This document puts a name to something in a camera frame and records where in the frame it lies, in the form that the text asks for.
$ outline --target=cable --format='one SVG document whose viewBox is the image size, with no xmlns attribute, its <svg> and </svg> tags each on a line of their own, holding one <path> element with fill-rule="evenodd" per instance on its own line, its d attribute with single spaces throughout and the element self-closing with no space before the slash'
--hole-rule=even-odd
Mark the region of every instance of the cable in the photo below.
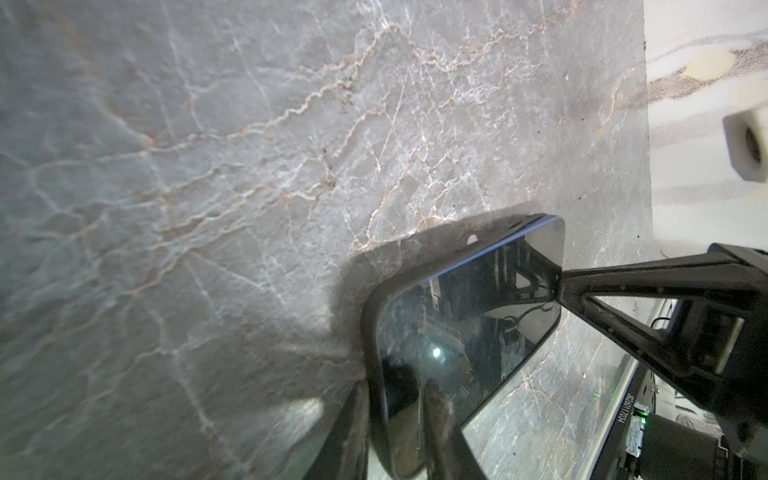
<svg viewBox="0 0 768 480">
<path fill-rule="evenodd" d="M 670 317 L 668 317 L 668 316 L 659 316 L 659 317 L 655 318 L 653 322 L 650 323 L 650 327 L 655 330 L 656 329 L 656 322 L 658 322 L 659 320 L 672 320 L 672 319 Z"/>
<path fill-rule="evenodd" d="M 514 315 L 507 315 L 507 316 L 505 316 L 504 318 L 502 318 L 502 320 L 509 320 L 509 319 L 511 319 L 512 321 L 515 322 L 515 324 L 513 326 L 505 329 L 504 331 L 508 332 L 510 330 L 518 328 L 518 326 L 520 326 L 520 322 L 522 322 L 523 318 L 525 318 L 525 316 L 528 315 L 530 312 L 533 312 L 535 310 L 541 310 L 542 312 L 549 312 L 550 310 L 552 310 L 554 308 L 554 306 L 550 306 L 549 308 L 545 308 L 549 303 L 550 302 L 542 303 L 541 305 L 534 305 L 531 308 L 529 308 L 528 310 L 525 310 L 522 315 L 517 316 L 517 317 L 514 316 Z"/>
</svg>

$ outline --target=gray rock surface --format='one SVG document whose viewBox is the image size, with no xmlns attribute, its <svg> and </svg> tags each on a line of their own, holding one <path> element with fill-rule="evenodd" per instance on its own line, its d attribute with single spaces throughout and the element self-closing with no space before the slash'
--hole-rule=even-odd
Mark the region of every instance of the gray rock surface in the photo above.
<svg viewBox="0 0 768 480">
<path fill-rule="evenodd" d="M 429 227 L 544 211 L 567 267 L 650 258 L 640 0 L 0 14 L 7 478 L 300 477 Z M 486 472 L 573 478 L 620 358 L 566 317 L 468 428 Z"/>
</svg>

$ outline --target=white wall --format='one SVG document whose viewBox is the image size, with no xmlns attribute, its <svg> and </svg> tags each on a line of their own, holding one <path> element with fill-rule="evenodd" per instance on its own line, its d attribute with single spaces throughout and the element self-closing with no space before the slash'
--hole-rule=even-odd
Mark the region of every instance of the white wall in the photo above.
<svg viewBox="0 0 768 480">
<path fill-rule="evenodd" d="M 703 253 L 712 242 L 768 248 L 768 185 L 736 173 L 723 132 L 723 117 L 768 102 L 768 2 L 644 5 L 654 236 L 662 253 Z"/>
</svg>

